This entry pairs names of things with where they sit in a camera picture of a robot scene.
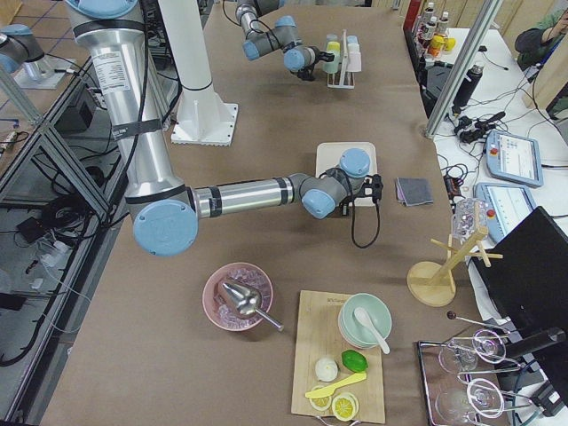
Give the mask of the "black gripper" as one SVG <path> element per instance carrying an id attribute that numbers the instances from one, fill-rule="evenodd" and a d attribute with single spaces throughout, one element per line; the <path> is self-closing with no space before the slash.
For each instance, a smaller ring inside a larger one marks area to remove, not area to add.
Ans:
<path id="1" fill-rule="evenodd" d="M 351 184 L 348 184 L 347 195 L 339 204 L 341 214 L 348 216 L 350 206 L 355 207 L 357 199 L 371 201 L 376 209 L 379 209 L 382 194 L 383 180 L 379 174 L 365 176 L 359 189 L 354 189 Z"/>
<path id="2" fill-rule="evenodd" d="M 333 52 L 320 51 L 315 46 L 297 46 L 295 52 L 299 63 L 295 75 L 307 82 L 315 80 L 313 72 L 319 62 L 332 63 L 335 60 Z"/>

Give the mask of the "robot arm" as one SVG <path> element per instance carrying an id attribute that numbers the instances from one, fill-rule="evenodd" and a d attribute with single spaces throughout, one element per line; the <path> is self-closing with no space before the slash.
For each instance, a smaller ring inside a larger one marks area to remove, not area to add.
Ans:
<path id="1" fill-rule="evenodd" d="M 353 205 L 378 204 L 383 182 L 370 171 L 370 156 L 353 147 L 313 177 L 254 180 L 192 189 L 171 166 L 140 1 L 70 1 L 76 42 L 90 52 L 128 178 L 125 201 L 138 245 L 155 256 L 174 256 L 195 241 L 201 219 L 300 202 L 315 218 Z M 194 1 L 159 4 L 178 76 L 178 143 L 227 146 L 238 107 L 215 92 L 201 18 Z"/>
<path id="2" fill-rule="evenodd" d="M 276 20 L 273 28 L 267 27 L 263 30 L 264 23 L 260 18 L 284 4 L 284 1 L 237 2 L 235 18 L 244 33 L 242 49 L 249 61 L 274 51 L 282 51 L 284 67 L 291 74 L 304 81 L 313 81 L 313 69 L 316 64 L 321 61 L 332 63 L 337 55 L 304 44 L 292 16 L 282 16 Z"/>

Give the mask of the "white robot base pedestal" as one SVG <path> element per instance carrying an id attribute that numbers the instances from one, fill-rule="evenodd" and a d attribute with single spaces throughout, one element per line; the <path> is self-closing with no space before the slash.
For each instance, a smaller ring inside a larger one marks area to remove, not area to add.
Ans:
<path id="1" fill-rule="evenodd" d="M 197 3 L 163 0 L 159 7 L 182 86 L 172 141 L 229 146 L 238 106 L 225 103 L 214 89 Z"/>

